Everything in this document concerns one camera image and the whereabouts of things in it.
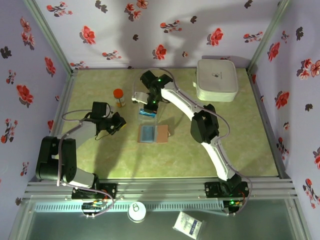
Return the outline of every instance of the small bottle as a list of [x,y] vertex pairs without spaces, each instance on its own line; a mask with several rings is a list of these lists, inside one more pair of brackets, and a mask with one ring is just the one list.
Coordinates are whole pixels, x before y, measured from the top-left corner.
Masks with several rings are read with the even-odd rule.
[[124,91],[122,89],[117,88],[113,91],[113,96],[115,98],[115,102],[117,107],[121,108],[126,105]]

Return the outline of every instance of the green floor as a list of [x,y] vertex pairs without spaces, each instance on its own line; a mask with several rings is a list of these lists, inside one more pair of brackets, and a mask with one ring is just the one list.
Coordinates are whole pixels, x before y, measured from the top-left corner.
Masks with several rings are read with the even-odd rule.
[[[134,77],[140,69],[80,70],[68,111],[91,109],[93,101],[115,106],[113,90],[124,91],[126,106],[116,108],[127,125],[114,135],[86,141],[77,149],[77,166],[99,178],[215,177],[216,169],[205,149],[190,135],[190,120],[173,104],[159,107],[158,124],[168,125],[168,143],[137,143],[138,107],[131,102]],[[194,68],[172,69],[177,84],[194,99]],[[230,124],[224,149],[240,172],[248,176],[277,176],[276,166],[245,69],[237,69],[239,92],[233,102],[213,102],[216,112]],[[138,82],[137,89],[146,91]],[[74,113],[69,118],[83,118]],[[226,126],[220,120],[220,133]],[[63,131],[74,123],[66,122]]]

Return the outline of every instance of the lavender wall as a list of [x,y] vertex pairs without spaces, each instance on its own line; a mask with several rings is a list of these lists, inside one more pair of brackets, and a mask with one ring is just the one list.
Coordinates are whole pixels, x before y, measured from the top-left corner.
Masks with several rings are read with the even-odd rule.
[[0,239],[5,240],[35,175],[67,74],[23,1],[1,2],[0,30]]
[[247,67],[279,0],[37,0],[73,68]]
[[313,239],[320,215],[320,15],[293,0],[253,70]]

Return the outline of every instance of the glass panel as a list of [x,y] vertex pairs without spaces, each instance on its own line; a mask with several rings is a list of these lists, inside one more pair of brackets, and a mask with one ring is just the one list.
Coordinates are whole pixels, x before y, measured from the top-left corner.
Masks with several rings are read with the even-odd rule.
[[[206,226],[202,240],[284,240],[295,239],[283,200],[251,200],[236,217],[186,211]],[[178,212],[147,212],[145,220],[134,223],[126,212],[110,212],[95,219],[81,213],[34,213],[28,240],[187,240],[173,230]]]

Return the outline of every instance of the blue sponge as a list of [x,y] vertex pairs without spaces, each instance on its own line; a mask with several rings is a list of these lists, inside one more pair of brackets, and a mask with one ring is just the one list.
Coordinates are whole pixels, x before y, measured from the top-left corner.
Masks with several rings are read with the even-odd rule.
[[140,142],[153,143],[155,140],[155,126],[141,126]]

